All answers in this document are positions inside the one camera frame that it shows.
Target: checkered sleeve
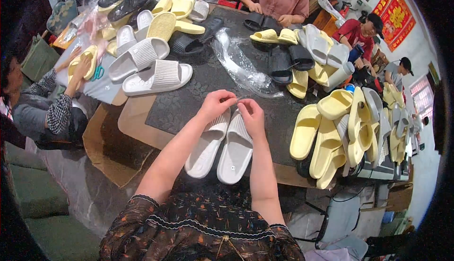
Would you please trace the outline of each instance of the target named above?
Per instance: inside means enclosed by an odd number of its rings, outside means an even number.
[[[52,92],[55,88],[55,75],[57,72],[54,68],[48,71],[39,82],[32,84],[26,92],[28,94],[39,95],[47,97],[48,93]]]
[[[70,123],[70,111],[73,106],[72,99],[67,94],[62,94],[49,107],[46,116],[47,128],[54,134],[61,133]]]

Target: teal scissors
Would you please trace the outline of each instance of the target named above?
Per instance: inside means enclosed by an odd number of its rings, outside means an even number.
[[[99,60],[99,65],[96,67],[93,77],[91,77],[91,80],[90,80],[91,82],[99,80],[102,76],[104,76],[104,68],[101,65],[102,62],[103,62],[103,58],[101,57],[101,59]]]

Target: plastic bag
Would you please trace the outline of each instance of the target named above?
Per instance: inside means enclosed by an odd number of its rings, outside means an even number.
[[[227,28],[222,28],[216,33],[212,48],[233,81],[240,88],[251,91],[262,98],[273,99],[284,96],[284,93],[278,91],[274,86],[268,75],[256,70],[251,60],[238,47],[236,40],[228,36],[227,30]]]

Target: cardboard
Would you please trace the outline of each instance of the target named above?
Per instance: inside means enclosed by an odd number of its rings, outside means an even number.
[[[156,150],[118,129],[123,106],[102,103],[83,133],[83,146],[93,165],[119,188],[140,172]]]

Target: red shirt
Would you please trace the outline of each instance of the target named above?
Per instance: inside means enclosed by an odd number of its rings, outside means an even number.
[[[341,35],[347,37],[351,47],[355,47],[359,44],[364,49],[363,58],[367,61],[371,60],[374,40],[372,37],[363,37],[361,34],[361,23],[358,20],[346,20],[340,29],[333,34],[332,38],[339,41]]]

